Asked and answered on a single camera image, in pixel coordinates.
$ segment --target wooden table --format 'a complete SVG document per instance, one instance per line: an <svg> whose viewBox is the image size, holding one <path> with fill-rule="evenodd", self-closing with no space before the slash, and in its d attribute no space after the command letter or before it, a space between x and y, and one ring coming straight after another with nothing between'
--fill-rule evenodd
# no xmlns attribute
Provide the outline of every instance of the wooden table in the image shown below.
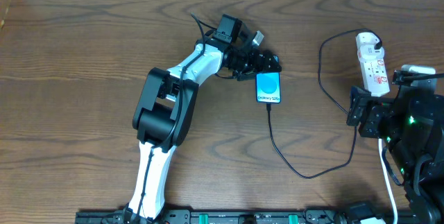
<svg viewBox="0 0 444 224"><path fill-rule="evenodd" d="M306 175L344 163L353 129L317 82L318 48L368 27L389 74L403 64L444 70L444 0L12 0L0 32L0 223L73 223L80 209L116 209L135 188L131 121L150 69L188 56L194 12L223 13L265 35L282 61L275 140ZM323 56L326 90L348 107L362 78L353 35ZM443 81L438 84L443 93ZM395 188L400 208L408 206ZM388 210L375 139L358 138L349 166L303 180L270 143L254 81L209 78L175 154L166 201L195 209L302 209L371 200Z"/></svg>

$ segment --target table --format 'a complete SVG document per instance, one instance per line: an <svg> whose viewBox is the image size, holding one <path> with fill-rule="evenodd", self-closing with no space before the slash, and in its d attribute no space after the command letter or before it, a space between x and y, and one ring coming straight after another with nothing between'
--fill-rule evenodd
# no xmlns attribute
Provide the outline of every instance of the table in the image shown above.
<svg viewBox="0 0 444 224"><path fill-rule="evenodd" d="M384 40L390 77L403 64L442 72L442 8L444 0L12 0L0 31L0 223L73 223L79 210L130 200L139 166L134 110L149 70L193 51L200 33L191 12L214 26L228 13L263 32L283 67L275 140L311 175L344 163L353 135L318 86L322 41L368 27ZM362 85L354 36L333 40L323 55L324 87L348 107L350 87ZM273 150L254 81L214 76L199 89L165 194L194 209L358 200L390 208L377 140L358 137L349 166L303 180ZM407 208L403 190L394 194Z"/></svg>

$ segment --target white power cord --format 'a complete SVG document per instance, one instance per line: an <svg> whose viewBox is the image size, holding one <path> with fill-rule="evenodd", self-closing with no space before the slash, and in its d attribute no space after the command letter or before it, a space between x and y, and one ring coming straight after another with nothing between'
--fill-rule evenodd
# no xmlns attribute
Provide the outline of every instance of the white power cord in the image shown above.
<svg viewBox="0 0 444 224"><path fill-rule="evenodd" d="M381 159L381 166L382 166L382 170L384 172L384 179L386 181L388 196L390 196L391 207L393 209L393 224L397 224L398 223L398 210L396 209L395 198L393 197L393 192L391 191L390 180L389 180L389 176L387 175L387 169L384 165L384 161L382 160L382 139L379 138L377 140L377 142L378 142L378 146L379 146L379 158Z"/></svg>

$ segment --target white power strip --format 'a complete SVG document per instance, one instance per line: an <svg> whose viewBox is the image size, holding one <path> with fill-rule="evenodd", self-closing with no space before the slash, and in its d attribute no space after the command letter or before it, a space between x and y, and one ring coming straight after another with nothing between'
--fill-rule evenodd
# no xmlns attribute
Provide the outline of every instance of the white power strip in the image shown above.
<svg viewBox="0 0 444 224"><path fill-rule="evenodd" d="M364 87L371 92L372 96L383 96L390 92L384 64L384 47L379 50L375 49L379 41L380 39L373 33L360 33L356 36Z"/></svg>

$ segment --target phone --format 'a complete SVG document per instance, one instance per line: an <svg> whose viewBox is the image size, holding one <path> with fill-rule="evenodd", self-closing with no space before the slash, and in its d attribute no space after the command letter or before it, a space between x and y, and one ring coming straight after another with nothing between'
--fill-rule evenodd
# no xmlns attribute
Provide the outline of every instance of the phone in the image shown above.
<svg viewBox="0 0 444 224"><path fill-rule="evenodd" d="M259 103L280 103L280 72L256 75L256 99Z"/></svg>

